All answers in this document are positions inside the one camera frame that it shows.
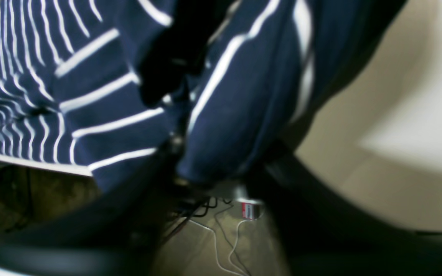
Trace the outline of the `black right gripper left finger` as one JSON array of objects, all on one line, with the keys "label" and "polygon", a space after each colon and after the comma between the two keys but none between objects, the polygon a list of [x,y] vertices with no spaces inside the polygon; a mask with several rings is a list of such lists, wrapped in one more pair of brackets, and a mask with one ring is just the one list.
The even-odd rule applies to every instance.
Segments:
[{"label": "black right gripper left finger", "polygon": [[0,269],[32,276],[147,276],[178,203],[182,147],[166,142],[133,175],[88,205],[0,245]]}]

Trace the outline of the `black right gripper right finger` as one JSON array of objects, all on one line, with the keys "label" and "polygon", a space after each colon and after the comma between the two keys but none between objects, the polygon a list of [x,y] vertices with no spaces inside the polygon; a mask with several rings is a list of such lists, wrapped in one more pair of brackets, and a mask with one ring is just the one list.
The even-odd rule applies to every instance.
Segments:
[{"label": "black right gripper right finger", "polygon": [[442,245],[383,222],[323,184],[292,153],[245,175],[261,199],[293,276],[442,276]]}]

